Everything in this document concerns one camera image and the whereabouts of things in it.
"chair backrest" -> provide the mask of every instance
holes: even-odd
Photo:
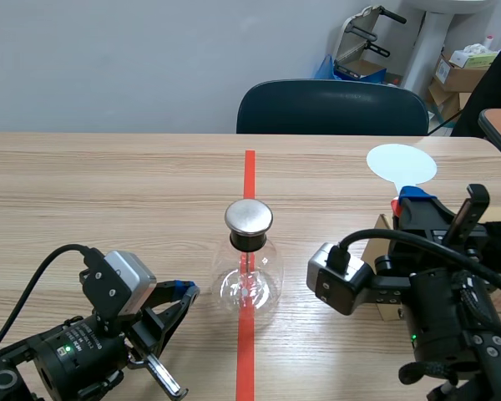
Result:
[[[425,103],[409,90],[301,79],[256,85],[241,101],[238,134],[427,135]]]

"red object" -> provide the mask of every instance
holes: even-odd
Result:
[[[402,207],[399,205],[398,198],[392,199],[392,211],[393,211],[393,215],[397,216],[397,217],[399,217],[402,213]]]
[[[256,153],[245,152],[243,197],[254,199],[256,195]],[[241,254],[241,275],[246,265],[246,254]],[[250,254],[249,272],[254,271],[254,254]],[[245,302],[240,309],[237,329],[237,372],[235,374],[235,401],[254,401],[254,306]]]

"silver cap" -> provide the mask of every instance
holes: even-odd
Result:
[[[271,228],[273,212],[259,200],[242,199],[228,206],[225,223],[240,236],[259,236]]]

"black cable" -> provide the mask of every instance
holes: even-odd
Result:
[[[479,276],[492,283],[494,286],[501,290],[501,276],[488,269],[487,267],[481,265],[480,263],[474,261],[473,259],[464,256],[446,246],[437,244],[436,242],[429,241],[422,236],[416,236],[408,232],[396,231],[396,230],[386,230],[386,229],[371,229],[371,230],[360,230],[349,234],[338,244],[340,250],[347,252],[349,246],[356,241],[369,240],[372,238],[382,238],[386,240],[393,240],[402,242],[411,246],[415,246],[426,252],[432,253],[433,255],[440,256],[442,259],[451,261],[460,265],[463,269],[469,270],[476,276]]]
[[[484,313],[479,310],[471,291],[468,289],[463,289],[460,291],[460,295],[462,301],[468,307],[468,310],[471,312],[473,317],[475,317],[475,319],[477,319],[488,330],[501,336],[501,324],[492,322],[492,320],[490,320]]]
[[[458,117],[460,114],[462,114],[462,110],[459,110],[457,113],[453,114],[453,117],[449,117],[448,119],[446,119],[445,121],[443,121],[438,127],[436,127],[435,129],[433,129],[427,135],[435,133],[440,128],[442,128],[445,124],[447,124],[448,122],[450,122],[452,119],[455,119],[456,117]]]
[[[17,301],[17,305],[13,308],[11,314],[9,315],[7,321],[4,323],[3,327],[0,329],[0,343],[6,337],[6,334],[8,334],[9,329],[13,325],[13,322],[17,318],[18,314],[20,313],[21,309],[23,308],[24,304],[28,300],[28,297],[30,296],[30,293],[32,290],[35,288],[35,285],[37,284],[37,281],[39,278],[42,276],[48,265],[56,259],[59,255],[68,252],[68,251],[78,251],[81,252],[83,255],[85,255],[88,251],[89,248],[83,245],[78,245],[78,244],[69,244],[69,245],[64,245],[53,251],[50,255],[48,255],[44,261],[41,263],[41,265],[38,267],[38,269],[35,271],[33,274],[31,280],[29,281],[28,285],[26,288],[24,288],[23,294],[20,296],[20,298]]]

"black rubber seal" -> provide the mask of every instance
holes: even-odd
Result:
[[[230,244],[242,252],[256,252],[266,244],[266,241],[265,233],[258,236],[241,236],[235,231],[230,233]]]

